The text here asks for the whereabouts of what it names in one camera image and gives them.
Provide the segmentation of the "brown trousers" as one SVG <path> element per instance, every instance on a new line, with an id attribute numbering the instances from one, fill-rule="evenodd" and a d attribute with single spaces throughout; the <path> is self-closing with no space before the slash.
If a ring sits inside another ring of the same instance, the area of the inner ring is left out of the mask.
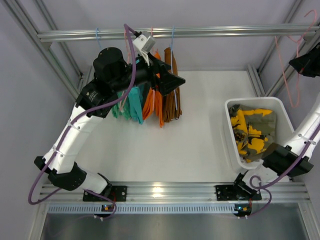
<path id="1" fill-rule="evenodd" d="M 164 50 L 164 62 L 166 64 L 171 65 L 171 70 L 169 72 L 172 72 L 175 76 L 177 76 L 177 62 L 170 47 L 167 47 Z M 182 115 L 181 96 L 179 87 L 177 87 L 175 91 L 172 91 L 171 93 L 163 97 L 162 113 L 163 121 L 165 123 L 169 123 L 173 120 L 178 120 Z"/>

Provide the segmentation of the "blue hanger with brown trousers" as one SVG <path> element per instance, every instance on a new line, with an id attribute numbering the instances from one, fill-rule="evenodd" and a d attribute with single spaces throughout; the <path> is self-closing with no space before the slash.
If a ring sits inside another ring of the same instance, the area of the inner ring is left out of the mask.
<path id="1" fill-rule="evenodd" d="M 174 47 L 174 34 L 175 34 L 175 26 L 172 26 L 172 32 L 171 32 L 171 42 L 170 42 L 170 64 L 171 64 L 171 72 L 174 73 L 173 68 L 173 47 Z M 175 102 L 175 110 L 178 111 L 178 98 L 177 98 L 177 92 L 176 89 L 173 90 L 174 94 L 174 102 Z"/>

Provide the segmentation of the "camouflage yellow trousers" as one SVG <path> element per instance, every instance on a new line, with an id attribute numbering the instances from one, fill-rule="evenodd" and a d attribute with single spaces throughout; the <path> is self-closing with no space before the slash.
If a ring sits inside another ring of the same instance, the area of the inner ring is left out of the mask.
<path id="1" fill-rule="evenodd" d="M 228 113 L 239 156 L 247 163 L 258 161 L 276 141 L 276 113 L 243 104 L 232 105 Z"/>

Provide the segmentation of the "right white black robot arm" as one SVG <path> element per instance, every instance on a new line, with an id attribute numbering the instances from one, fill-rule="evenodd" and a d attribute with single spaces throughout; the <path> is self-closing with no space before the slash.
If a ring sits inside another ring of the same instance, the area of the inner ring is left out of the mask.
<path id="1" fill-rule="evenodd" d="M 258 166 L 239 173 L 234 180 L 232 190 L 238 199 L 251 199 L 284 177 L 304 175 L 313 168 L 309 160 L 320 141 L 319 98 L 283 143 L 275 140 L 278 124 L 273 110 L 234 104 L 228 115 L 238 156 L 249 163 L 259 161 Z"/>

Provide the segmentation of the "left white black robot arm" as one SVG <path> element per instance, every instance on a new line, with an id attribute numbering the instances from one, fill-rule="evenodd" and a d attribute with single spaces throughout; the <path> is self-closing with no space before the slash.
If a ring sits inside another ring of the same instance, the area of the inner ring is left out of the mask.
<path id="1" fill-rule="evenodd" d="M 81 90 L 63 132 L 48 153 L 34 160 L 54 186 L 67 191 L 80 188 L 89 195 L 107 197 L 110 194 L 112 184 L 105 176 L 89 173 L 76 163 L 86 139 L 106 118 L 119 98 L 118 93 L 126 90 L 131 80 L 135 86 L 150 83 L 163 96 L 186 82 L 170 73 L 171 67 L 167 63 L 150 53 L 147 56 L 150 65 L 142 56 L 131 65 L 125 62 L 122 51 L 116 47 L 105 48 L 98 54 L 93 61 L 93 80 Z"/>

